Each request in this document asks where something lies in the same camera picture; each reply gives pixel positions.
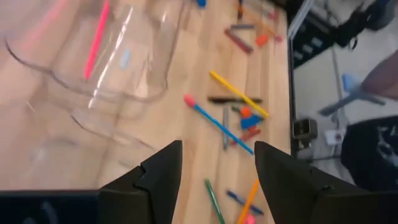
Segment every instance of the wooden tabletop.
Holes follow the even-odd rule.
[[[120,1],[130,4],[139,2],[133,0]],[[257,18],[255,19],[257,21],[256,30],[239,31],[239,36],[254,48],[253,53],[247,55],[224,34],[224,30],[227,27],[236,23],[235,2],[232,0],[207,1],[205,9],[199,9],[194,2],[187,1],[180,19],[176,20],[176,24],[173,24],[178,26],[179,32],[167,73],[167,91],[159,99],[151,102],[131,100],[122,102],[118,105],[118,115],[112,116],[112,119],[108,116],[102,116],[103,121],[109,121],[114,126],[113,135],[115,135],[114,132],[122,133],[122,135],[128,134],[135,140],[140,140],[141,143],[137,143],[140,146],[145,144],[145,149],[135,151],[118,150],[118,147],[109,145],[98,136],[87,136],[82,131],[76,131],[79,127],[75,124],[70,124],[72,122],[70,111],[59,112],[59,109],[53,106],[50,108],[46,106],[44,109],[33,106],[31,109],[34,114],[40,114],[40,117],[27,122],[25,120],[30,118],[30,116],[27,115],[27,106],[23,104],[24,106],[21,107],[23,109],[14,108],[6,112],[4,110],[1,111],[3,118],[6,118],[1,121],[2,124],[15,124],[14,121],[18,119],[21,120],[22,128],[16,128],[1,139],[2,141],[9,141],[10,149],[13,149],[2,152],[2,157],[4,158],[1,163],[4,166],[3,170],[8,169],[8,167],[18,168],[15,168],[14,171],[9,171],[7,174],[0,174],[0,179],[8,178],[8,174],[14,175],[12,172],[21,173],[22,170],[32,170],[32,167],[35,169],[41,167],[36,171],[38,173],[36,178],[40,174],[42,179],[48,180],[46,182],[48,185],[45,185],[45,188],[49,186],[54,188],[92,187],[93,182],[95,182],[94,185],[101,186],[127,172],[131,166],[136,166],[139,161],[146,159],[175,139],[181,139],[183,141],[183,169],[180,192],[175,207],[174,223],[218,223],[215,209],[212,207],[205,188],[205,179],[209,179],[212,184],[226,223],[236,223],[242,206],[231,200],[226,195],[226,190],[230,189],[242,197],[249,195],[254,181],[258,178],[254,165],[254,156],[251,156],[240,146],[231,146],[224,151],[222,149],[221,131],[197,111],[189,108],[183,101],[183,95],[192,95],[204,110],[217,120],[222,121],[223,106],[211,104],[206,99],[208,96],[234,95],[221,86],[214,78],[210,77],[209,71],[214,70],[227,79],[230,84],[247,94],[247,96],[261,98],[263,100],[261,106],[270,114],[259,125],[261,129],[260,135],[247,142],[249,147],[254,149],[254,141],[260,140],[290,153],[288,47],[285,38],[287,22],[285,12],[280,9],[274,9],[268,2],[256,2],[255,0],[249,2],[247,0],[249,3],[255,4],[256,7],[251,8],[251,16],[248,16],[249,12],[243,15],[243,21],[253,23],[253,18]],[[75,6],[74,2],[69,2],[70,5],[64,10],[65,16],[70,15],[68,10],[76,11],[75,8],[77,6]],[[256,11],[260,7],[271,12],[275,11],[278,15],[277,20],[272,21],[266,19],[265,16],[261,17],[257,14]],[[179,14],[173,14],[172,16],[179,17]],[[277,42],[270,36],[270,40],[265,46],[262,48],[257,47],[254,42],[256,37],[265,32],[264,28],[259,28],[259,20],[274,30],[276,34],[281,35],[282,41]],[[89,27],[85,29],[86,32],[94,32],[95,24],[96,20],[92,19],[92,21],[87,20],[82,26]],[[59,25],[54,27],[54,29],[59,29],[56,32],[57,35],[65,35],[62,33],[64,29],[62,27],[59,28]],[[53,68],[62,71],[60,73],[81,77],[81,69],[77,69],[77,67],[83,64],[85,56],[72,52],[74,49],[87,47],[86,44],[81,43],[80,45],[67,44],[67,49],[70,52],[62,54],[63,60],[58,60],[56,63],[53,62],[53,59],[59,57],[59,52],[43,53],[43,51],[54,49],[48,41],[38,45],[40,46],[38,49],[40,49],[40,55],[48,56],[44,58],[47,58],[46,60],[52,63],[51,66]],[[41,85],[42,78],[31,76],[31,70],[22,67],[12,58],[2,60],[0,68],[2,70],[2,76],[0,77],[3,80],[2,83],[13,83],[6,86],[8,88],[2,88],[4,89],[2,100],[7,104],[12,101],[24,101],[25,98],[28,98],[28,106],[30,106],[31,104],[33,105],[32,101],[48,99],[48,92],[50,92],[53,95],[57,95],[57,97],[68,98],[68,101],[73,102],[80,101],[82,98],[81,102],[84,102],[85,105],[90,105],[90,97],[70,93],[69,90],[61,90],[63,87],[59,86],[59,84],[56,86],[47,85],[48,81],[46,81],[44,82],[46,85]],[[16,75],[4,75],[10,72],[16,73]],[[142,91],[140,84],[145,85],[149,80],[150,78],[144,78],[141,81],[137,81],[138,88],[136,88],[136,91]],[[27,87],[23,88],[24,91],[21,92],[13,89],[13,86],[16,85]],[[12,91],[20,94],[5,97],[7,93]],[[66,104],[66,101],[58,101],[59,104]],[[132,114],[132,111],[139,111],[139,115],[136,118],[130,117],[129,115]],[[229,127],[232,133],[237,136],[242,135],[239,127],[239,116],[230,110],[229,117]],[[90,153],[86,151],[66,152],[66,149],[62,149],[63,151],[52,152],[51,156],[46,155],[49,158],[46,162],[44,162],[46,160],[44,159],[45,156],[35,154],[35,158],[40,158],[40,161],[37,159],[37,161],[32,162],[34,161],[32,160],[32,154],[30,151],[22,150],[22,148],[27,146],[23,145],[18,139],[25,136],[26,132],[37,132],[34,128],[22,134],[20,132],[23,127],[33,127],[35,121],[41,124],[42,121],[46,121],[47,129],[43,132],[44,136],[64,134],[63,137],[65,137],[65,133],[68,133],[68,136],[78,139],[79,143],[88,142],[90,147],[100,147],[101,150],[96,151],[98,153],[93,156],[92,151]],[[69,148],[71,144],[71,142],[65,141],[62,147]],[[134,148],[134,146],[137,145],[129,145],[129,149]],[[10,158],[15,157],[19,158],[19,164],[12,164]],[[104,161],[106,157],[116,158],[119,161],[130,164],[130,167],[117,166],[115,163]],[[68,175],[59,176],[59,173],[49,169],[50,166],[52,169],[68,173]],[[30,177],[29,181],[26,180],[26,176],[15,182],[14,185],[4,186],[4,184],[1,184],[0,187],[2,189],[14,189],[16,186],[21,189],[43,188],[43,184],[34,182],[32,177]],[[272,223],[272,216],[267,211],[266,200],[260,190],[256,194],[254,204],[262,208],[266,213],[263,217],[259,217],[257,222]]]

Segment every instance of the floor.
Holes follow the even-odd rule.
[[[330,8],[341,21],[345,21],[360,2],[359,0],[330,1]],[[398,103],[382,99],[386,104],[379,106],[357,100],[339,110],[338,119],[324,117],[318,111],[347,95],[342,90],[342,74],[350,74],[360,83],[368,72],[396,49],[398,49],[397,18],[378,32],[365,30],[361,33],[358,36],[358,46],[353,52],[334,47],[294,71],[296,116],[313,118],[318,123],[318,138],[312,143],[311,148],[299,152],[299,157],[315,159],[313,166],[353,183],[348,170],[339,159],[317,160],[317,158],[339,154],[338,146],[326,144],[324,132],[336,128],[343,129],[347,124],[365,119],[396,114]],[[336,66],[333,64],[333,54],[335,54]]]

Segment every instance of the green pen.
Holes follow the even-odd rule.
[[[216,195],[214,194],[214,191],[211,188],[211,184],[210,184],[210,181],[208,179],[205,179],[205,185],[206,185],[206,188],[207,188],[207,192],[209,192],[209,195],[211,197],[211,202],[213,202],[213,206],[216,209],[217,217],[218,217],[218,220],[220,221],[220,224],[225,224],[223,214],[221,214],[220,206],[218,206]]]

